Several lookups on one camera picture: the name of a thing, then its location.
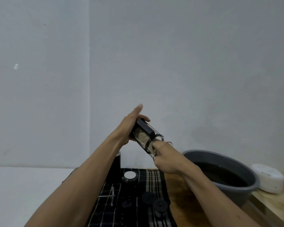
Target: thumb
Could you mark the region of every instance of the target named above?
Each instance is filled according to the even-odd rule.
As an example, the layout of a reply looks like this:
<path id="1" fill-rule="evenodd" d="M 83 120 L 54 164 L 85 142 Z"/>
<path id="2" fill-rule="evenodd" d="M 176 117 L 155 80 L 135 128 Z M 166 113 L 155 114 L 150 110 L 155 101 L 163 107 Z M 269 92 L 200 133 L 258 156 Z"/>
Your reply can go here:
<path id="1" fill-rule="evenodd" d="M 140 103 L 131 113 L 130 115 L 138 117 L 140 112 L 142 111 L 143 105 Z"/>

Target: black cloth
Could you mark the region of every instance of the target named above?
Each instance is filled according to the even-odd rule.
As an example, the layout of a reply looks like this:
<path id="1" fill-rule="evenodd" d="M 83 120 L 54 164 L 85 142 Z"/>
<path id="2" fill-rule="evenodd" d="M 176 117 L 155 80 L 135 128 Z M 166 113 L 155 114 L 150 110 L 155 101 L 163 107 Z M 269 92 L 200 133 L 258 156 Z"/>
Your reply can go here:
<path id="1" fill-rule="evenodd" d="M 153 192 L 157 198 L 164 199 L 168 204 L 170 200 L 167 194 L 167 188 L 164 178 L 164 173 L 156 169 L 129 169 L 121 168 L 121 175 L 127 171 L 134 171 L 138 175 L 138 188 L 137 197 L 132 200 L 134 224 L 127 227 L 176 227 L 177 224 L 174 221 L 168 208 L 166 216 L 162 220 L 158 220 L 155 217 L 152 206 L 146 206 L 142 202 L 141 195 L 145 191 Z M 122 226 L 120 224 L 120 204 L 122 202 L 122 186 L 121 183 L 107 184 L 105 183 L 99 196 L 111 195 L 111 187 L 114 187 L 114 202 L 111 206 L 110 197 L 100 197 L 97 199 L 94 208 L 86 222 L 86 227 L 90 226 Z"/>

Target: checkered towel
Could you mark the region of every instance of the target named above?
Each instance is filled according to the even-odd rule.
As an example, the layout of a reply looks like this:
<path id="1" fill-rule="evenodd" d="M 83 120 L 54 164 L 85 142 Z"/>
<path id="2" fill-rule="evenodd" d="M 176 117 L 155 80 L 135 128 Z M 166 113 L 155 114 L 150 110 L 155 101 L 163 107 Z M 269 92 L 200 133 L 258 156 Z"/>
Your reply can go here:
<path id="1" fill-rule="evenodd" d="M 164 173 L 156 169 L 121 169 L 123 175 L 126 171 L 134 171 L 138 174 L 138 197 L 136 198 L 136 216 L 137 227 L 177 227 L 174 218 L 168 208 L 167 214 L 163 220 L 155 218 L 154 210 L 152 207 L 145 207 L 143 205 L 141 194 L 145 191 L 153 192 L 157 198 L 164 199 L 168 204 L 170 200 L 167 194 Z M 120 203 L 120 191 L 122 190 L 121 184 L 107 184 L 105 183 L 100 192 L 100 196 L 110 195 L 110 189 L 114 186 L 115 198 L 114 204 L 111 206 L 110 197 L 100 197 L 97 199 L 94 208 L 88 218 L 86 227 L 101 226 L 111 227 L 120 226 L 117 217 L 117 206 Z"/>

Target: dark water in basin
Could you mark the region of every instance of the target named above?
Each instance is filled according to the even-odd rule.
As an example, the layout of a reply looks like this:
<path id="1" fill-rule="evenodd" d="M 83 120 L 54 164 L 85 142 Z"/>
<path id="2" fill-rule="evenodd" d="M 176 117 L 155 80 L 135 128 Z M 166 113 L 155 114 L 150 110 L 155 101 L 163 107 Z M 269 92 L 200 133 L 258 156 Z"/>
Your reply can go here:
<path id="1" fill-rule="evenodd" d="M 220 183 L 227 186 L 235 186 L 235 187 L 246 187 L 248 184 L 244 181 L 240 176 L 236 175 L 235 173 L 211 164 L 211 163 L 201 163 L 196 162 L 194 163 L 202 172 L 209 178 L 212 182 Z"/>

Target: person's left hand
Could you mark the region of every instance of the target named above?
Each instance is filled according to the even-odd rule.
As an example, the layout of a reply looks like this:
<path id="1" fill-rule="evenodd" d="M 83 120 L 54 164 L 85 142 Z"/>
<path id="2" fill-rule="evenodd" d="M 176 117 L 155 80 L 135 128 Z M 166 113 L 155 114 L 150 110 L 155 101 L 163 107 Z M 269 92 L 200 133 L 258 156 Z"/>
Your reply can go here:
<path id="1" fill-rule="evenodd" d="M 129 137 L 129 134 L 133 129 L 137 118 L 145 119 L 145 121 L 150 122 L 150 119 L 147 116 L 139 114 L 142 108 L 143 105 L 139 104 L 131 113 L 124 117 L 119 126 L 113 131 L 113 133 L 120 138 L 122 145 L 127 144 L 129 140 L 133 140 Z"/>

